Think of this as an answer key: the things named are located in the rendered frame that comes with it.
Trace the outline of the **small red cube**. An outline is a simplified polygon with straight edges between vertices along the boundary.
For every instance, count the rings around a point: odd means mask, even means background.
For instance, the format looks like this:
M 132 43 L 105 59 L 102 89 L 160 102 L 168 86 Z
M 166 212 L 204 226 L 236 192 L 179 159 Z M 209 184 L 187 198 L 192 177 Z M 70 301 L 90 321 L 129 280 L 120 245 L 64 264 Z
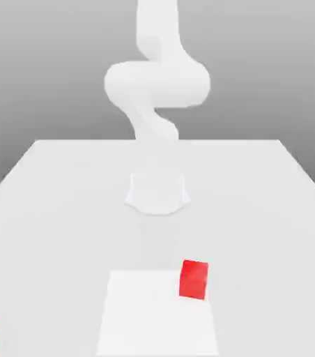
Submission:
M 208 263 L 185 259 L 180 270 L 179 296 L 204 301 L 208 281 Z

